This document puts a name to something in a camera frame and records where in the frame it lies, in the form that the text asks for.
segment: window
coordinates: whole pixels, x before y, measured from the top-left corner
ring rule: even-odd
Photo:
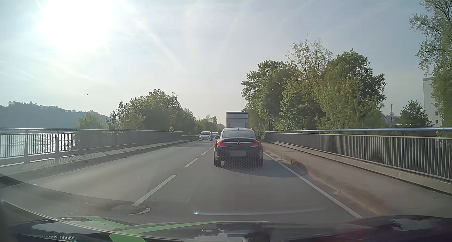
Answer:
[[[223,132],[223,138],[254,138],[252,130],[227,130]]]

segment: water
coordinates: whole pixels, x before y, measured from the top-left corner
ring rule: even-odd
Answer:
[[[24,155],[25,133],[0,134],[0,158]],[[59,151],[71,150],[74,146],[71,132],[59,133]],[[28,135],[28,154],[55,152],[56,133],[31,133]]]

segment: forested hill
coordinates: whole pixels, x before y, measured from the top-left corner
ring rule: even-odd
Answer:
[[[9,102],[0,105],[0,128],[76,128],[79,118],[87,111],[65,110],[57,106],[42,106],[35,103]],[[104,122],[104,115],[92,112]]]

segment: truck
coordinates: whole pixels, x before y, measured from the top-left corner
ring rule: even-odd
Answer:
[[[226,112],[226,128],[248,128],[248,112]]]

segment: asphalt road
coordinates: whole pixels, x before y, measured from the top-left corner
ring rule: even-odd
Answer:
[[[263,167],[235,162],[215,167],[213,144],[189,142],[24,181],[3,189],[1,196],[51,217],[104,216],[134,223],[325,223],[364,216],[353,202],[268,155]]]

